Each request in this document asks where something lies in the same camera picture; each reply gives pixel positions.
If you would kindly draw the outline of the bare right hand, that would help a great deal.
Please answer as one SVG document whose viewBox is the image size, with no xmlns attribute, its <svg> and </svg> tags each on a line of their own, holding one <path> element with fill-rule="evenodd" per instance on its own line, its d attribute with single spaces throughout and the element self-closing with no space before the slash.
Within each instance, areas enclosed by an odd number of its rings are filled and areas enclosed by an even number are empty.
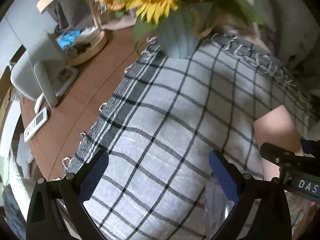
<svg viewBox="0 0 320 240">
<path fill-rule="evenodd" d="M 267 142 L 302 156 L 303 150 L 292 118 L 283 105 L 253 122 L 257 145 Z"/>
</svg>

